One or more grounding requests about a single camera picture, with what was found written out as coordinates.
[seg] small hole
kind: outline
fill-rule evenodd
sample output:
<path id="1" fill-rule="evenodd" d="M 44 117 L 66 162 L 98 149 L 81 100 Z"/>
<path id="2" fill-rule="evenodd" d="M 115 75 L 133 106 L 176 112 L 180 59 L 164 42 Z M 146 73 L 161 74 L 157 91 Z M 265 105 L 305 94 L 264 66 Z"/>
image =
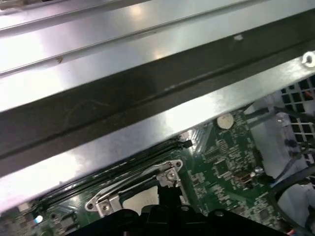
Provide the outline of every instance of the small hole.
<path id="1" fill-rule="evenodd" d="M 312 177 L 311 177 L 311 178 L 310 178 L 310 181 L 311 181 L 312 184 L 315 184 L 315 178 L 312 178 Z"/>
<path id="2" fill-rule="evenodd" d="M 297 124 L 292 125 L 292 129 L 294 133 L 300 133 L 300 127 Z"/>
<path id="3" fill-rule="evenodd" d="M 312 95 L 311 91 L 309 91 L 309 90 L 303 92 L 303 97 L 304 97 L 305 101 L 313 100 L 313 95 Z"/>
<path id="4" fill-rule="evenodd" d="M 289 95 L 282 95 L 282 100 L 283 100 L 283 102 L 284 103 L 290 103 L 291 101 L 290 101 L 290 97 L 289 97 Z"/>
<path id="5" fill-rule="evenodd" d="M 310 135 L 310 134 L 305 135 L 305 137 L 306 137 L 307 141 L 310 141 L 310 140 L 312 140 L 314 138 L 314 136 Z"/>
<path id="6" fill-rule="evenodd" d="M 302 125 L 304 133 L 312 133 L 311 127 L 308 124 Z"/>
<path id="7" fill-rule="evenodd" d="M 285 108 L 287 108 L 289 110 L 293 110 L 293 106 L 292 105 L 286 105 Z"/>
<path id="8" fill-rule="evenodd" d="M 297 141 L 298 143 L 304 142 L 303 136 L 300 135 L 300 134 L 296 134 L 296 135 L 295 135 L 295 138 L 296 138 L 296 141 Z"/>
<path id="9" fill-rule="evenodd" d="M 294 102 L 301 102 L 301 101 L 302 101 L 300 94 L 297 93 L 297 92 L 296 92 L 296 93 L 293 93 L 293 94 L 292 94 L 292 97 L 293 97 L 293 101 L 294 101 Z"/>
<path id="10" fill-rule="evenodd" d="M 310 81 L 312 83 L 313 88 L 315 88 L 315 76 L 310 77 Z"/>
<path id="11" fill-rule="evenodd" d="M 299 86 L 301 89 L 309 89 L 310 88 L 309 83 L 307 83 L 307 80 L 303 80 L 303 81 L 299 82 Z"/>
<path id="12" fill-rule="evenodd" d="M 297 119 L 295 117 L 289 117 L 291 123 L 297 123 Z"/>
<path id="13" fill-rule="evenodd" d="M 313 58 L 311 56 L 306 57 L 306 62 L 312 63 L 312 61 L 313 61 Z"/>
<path id="14" fill-rule="evenodd" d="M 297 112 L 305 112 L 303 104 L 296 104 L 295 106 Z"/>

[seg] silver metal panel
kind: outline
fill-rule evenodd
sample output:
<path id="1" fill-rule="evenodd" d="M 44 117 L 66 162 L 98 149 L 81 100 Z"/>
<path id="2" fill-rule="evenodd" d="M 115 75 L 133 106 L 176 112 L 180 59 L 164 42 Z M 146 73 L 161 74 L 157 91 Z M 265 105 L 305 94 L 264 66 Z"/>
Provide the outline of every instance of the silver metal panel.
<path id="1" fill-rule="evenodd" d="M 11 29 L 27 23 L 43 22 L 71 15 L 75 19 L 78 14 L 90 14 L 95 8 L 102 8 L 113 0 L 53 0 L 35 3 L 24 7 L 0 11 L 1 29 Z"/>
<path id="2" fill-rule="evenodd" d="M 0 51 L 8 57 L 0 64 L 0 71 L 11 70 L 235 2 L 239 0 L 187 0 L 178 7 L 177 0 L 153 0 L 25 32 L 31 25 L 27 24 L 19 28 L 22 33 L 10 30 L 2 37 Z M 13 50 L 18 52 L 19 57 L 10 53 Z"/>
<path id="3" fill-rule="evenodd" d="M 0 111 L 315 7 L 313 0 L 233 3 L 152 0 L 0 37 Z"/>
<path id="4" fill-rule="evenodd" d="M 315 73 L 296 58 L 0 178 L 0 212 Z"/>

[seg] metal mesh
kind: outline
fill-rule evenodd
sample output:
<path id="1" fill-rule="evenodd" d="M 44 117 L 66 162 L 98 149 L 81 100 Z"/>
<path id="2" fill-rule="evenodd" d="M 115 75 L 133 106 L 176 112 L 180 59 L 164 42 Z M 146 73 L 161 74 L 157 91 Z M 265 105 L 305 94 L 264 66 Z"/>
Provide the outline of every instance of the metal mesh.
<path id="1" fill-rule="evenodd" d="M 281 90 L 281 93 L 286 108 L 315 115 L 315 76 L 284 88 Z M 295 139 L 298 143 L 315 137 L 315 127 L 313 124 L 299 118 L 290 117 L 290 120 Z M 308 165 L 313 164 L 315 154 L 305 154 L 304 158 Z M 315 176 L 311 176 L 310 180 L 315 185 Z"/>

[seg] microchip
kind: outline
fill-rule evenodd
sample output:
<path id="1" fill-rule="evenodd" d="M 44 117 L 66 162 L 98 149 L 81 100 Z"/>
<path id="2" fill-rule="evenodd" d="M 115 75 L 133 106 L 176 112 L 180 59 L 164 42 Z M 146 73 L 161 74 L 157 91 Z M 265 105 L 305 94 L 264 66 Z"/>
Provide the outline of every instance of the microchip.
<path id="1" fill-rule="evenodd" d="M 229 169 L 225 160 L 216 163 L 216 169 L 220 177 L 229 172 Z"/>
<path id="2" fill-rule="evenodd" d="M 248 171 L 239 171 L 234 174 L 234 177 L 241 183 L 247 183 L 251 180 L 251 174 Z"/>
<path id="3" fill-rule="evenodd" d="M 259 216 L 260 216 L 260 219 L 261 219 L 261 220 L 266 220 L 266 219 L 268 219 L 268 218 L 269 218 L 269 212 L 268 212 L 268 210 L 267 210 L 267 209 L 261 210 L 261 211 L 259 212 Z"/>

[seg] black plastic part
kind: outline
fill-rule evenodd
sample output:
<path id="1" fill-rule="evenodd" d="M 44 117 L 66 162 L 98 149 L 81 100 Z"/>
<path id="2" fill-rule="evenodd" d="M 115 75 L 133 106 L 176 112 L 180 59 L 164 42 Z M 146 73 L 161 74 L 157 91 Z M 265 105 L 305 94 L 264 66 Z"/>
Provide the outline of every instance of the black plastic part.
<path id="1" fill-rule="evenodd" d="M 192 146 L 192 141 L 187 140 L 182 143 L 180 143 L 180 148 L 190 148 Z"/>
<path id="2" fill-rule="evenodd" d="M 123 209 L 70 233 L 70 236 L 283 236 L 235 213 L 218 209 L 205 217 L 190 206 L 150 206 L 138 216 Z"/>
<path id="3" fill-rule="evenodd" d="M 315 50 L 315 10 L 0 114 L 0 176 Z"/>

